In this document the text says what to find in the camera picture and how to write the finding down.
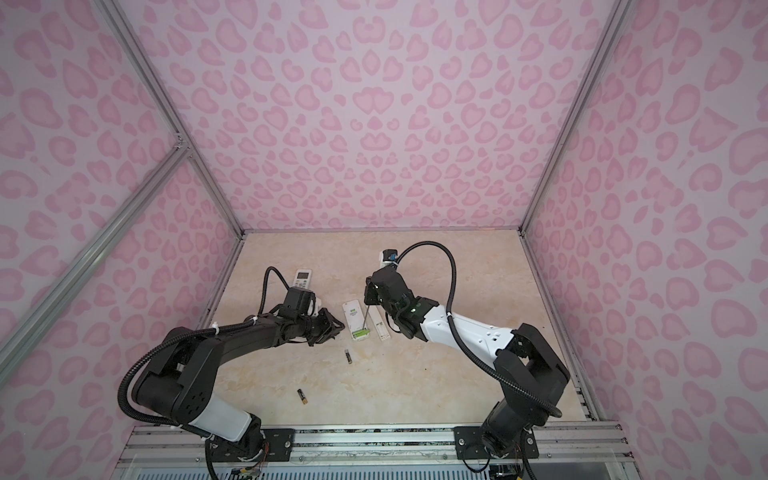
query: remote control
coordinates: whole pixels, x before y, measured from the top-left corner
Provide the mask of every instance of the remote control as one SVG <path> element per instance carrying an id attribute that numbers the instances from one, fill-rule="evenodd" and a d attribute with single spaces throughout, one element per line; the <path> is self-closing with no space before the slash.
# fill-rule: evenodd
<path id="1" fill-rule="evenodd" d="M 346 325 L 349 327 L 349 333 L 352 334 L 352 339 L 357 342 L 368 338 L 371 331 L 366 328 L 365 312 L 360 308 L 360 302 L 352 300 L 344 303 L 341 307 L 344 310 Z"/>
<path id="2" fill-rule="evenodd" d="M 376 332 L 379 334 L 379 338 L 382 342 L 392 338 L 389 335 L 389 330 L 387 330 L 386 325 L 384 325 L 384 320 L 382 320 L 381 313 L 379 313 L 379 308 L 377 306 L 374 305 L 368 308 L 368 316 L 371 318 L 374 327 L 376 327 Z"/>
<path id="3" fill-rule="evenodd" d="M 307 268 L 299 268 L 296 271 L 296 276 L 293 278 L 293 285 L 300 288 L 310 289 L 310 279 L 312 278 L 312 270 Z"/>

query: air conditioner remote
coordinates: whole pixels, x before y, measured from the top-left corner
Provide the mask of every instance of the air conditioner remote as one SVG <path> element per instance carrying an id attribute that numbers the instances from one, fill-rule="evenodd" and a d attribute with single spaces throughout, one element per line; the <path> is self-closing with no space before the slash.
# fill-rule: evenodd
<path id="1" fill-rule="evenodd" d="M 389 330 L 387 330 L 386 325 L 384 325 L 384 320 L 382 320 L 381 313 L 379 313 L 379 308 L 375 305 L 371 307 L 366 305 L 366 308 L 368 316 L 371 318 L 374 327 L 376 327 L 376 332 L 379 334 L 379 338 L 382 340 L 382 342 L 392 338 L 389 335 Z"/>
<path id="2" fill-rule="evenodd" d="M 300 288 L 310 289 L 310 280 L 312 279 L 312 270 L 307 268 L 299 268 L 296 271 L 296 275 L 293 278 L 293 285 Z"/>

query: beige tabletop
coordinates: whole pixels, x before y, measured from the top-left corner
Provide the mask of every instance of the beige tabletop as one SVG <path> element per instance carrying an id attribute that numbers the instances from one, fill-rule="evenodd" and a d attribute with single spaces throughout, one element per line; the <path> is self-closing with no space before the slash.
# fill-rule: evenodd
<path id="1" fill-rule="evenodd" d="M 495 326 L 530 323 L 561 355 L 518 235 L 513 230 L 345 233 L 252 233 L 248 236 L 214 320 L 238 323 L 259 307 L 264 270 L 275 266 L 291 283 L 299 268 L 313 271 L 310 289 L 346 323 L 342 303 L 363 305 L 365 279 L 386 248 L 402 252 L 434 240 L 453 253 L 458 283 L 453 311 Z M 420 247 L 398 271 L 417 296 L 445 303 L 450 267 L 445 254 Z M 266 309 L 285 289 L 273 274 Z M 457 349 L 375 330 L 362 341 L 345 329 L 322 345 L 286 344 L 259 350 L 219 369 L 215 392 L 258 415 L 265 425 L 482 422 L 503 398 L 498 382 Z M 344 349 L 353 363 L 348 364 Z M 302 389 L 304 405 L 296 393 Z M 572 384 L 558 403 L 562 420 L 584 420 Z"/>

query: pink wallpaper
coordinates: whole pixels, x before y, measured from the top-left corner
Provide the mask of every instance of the pink wallpaper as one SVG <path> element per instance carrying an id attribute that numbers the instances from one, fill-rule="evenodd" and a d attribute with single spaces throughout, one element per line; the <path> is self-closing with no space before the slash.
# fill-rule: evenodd
<path id="1" fill-rule="evenodd" d="M 87 0 L 0 5 L 0 344 L 174 143 Z"/>
<path id="2" fill-rule="evenodd" d="M 768 4 L 643 0 L 535 221 L 648 480 L 768 477 Z"/>
<path id="3" fill-rule="evenodd" d="M 115 392 L 197 326 L 234 238 L 187 163 L 0 392 L 0 477 L 108 478 L 133 422 Z"/>
<path id="4" fill-rule="evenodd" d="M 514 226 L 612 0 L 122 2 L 246 228 Z"/>

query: metal mounting plate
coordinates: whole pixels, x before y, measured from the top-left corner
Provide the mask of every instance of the metal mounting plate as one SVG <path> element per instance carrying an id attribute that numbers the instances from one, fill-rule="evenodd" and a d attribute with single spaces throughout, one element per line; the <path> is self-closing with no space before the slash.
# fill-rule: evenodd
<path id="1" fill-rule="evenodd" d="M 293 451 L 294 429 L 264 429 L 264 439 L 270 443 L 268 462 L 288 462 Z"/>
<path id="2" fill-rule="evenodd" d="M 288 462 L 293 450 L 294 429 L 264 429 L 264 440 L 269 442 L 270 451 L 267 454 L 267 462 Z M 231 463 L 240 460 L 226 448 L 211 449 L 210 460 L 214 463 Z"/>
<path id="3" fill-rule="evenodd" d="M 488 452 L 482 444 L 480 427 L 454 427 L 453 439 L 456 447 L 456 458 L 459 460 L 485 460 Z M 525 456 L 538 458 L 538 446 L 533 432 L 525 432 L 523 437 Z"/>
<path id="4" fill-rule="evenodd" d="M 290 459 L 294 465 L 461 465 L 456 457 L 455 427 L 456 424 L 265 425 L 263 429 L 296 430 Z M 627 433 L 616 422 L 552 421 L 534 427 L 533 431 L 539 458 L 531 463 L 634 462 L 630 457 L 632 448 L 625 439 Z M 194 467 L 203 458 L 199 436 L 166 425 L 139 425 L 121 453 L 118 468 Z M 505 458 L 495 463 L 514 461 Z M 234 462 L 231 466 L 236 465 L 249 464 Z"/>

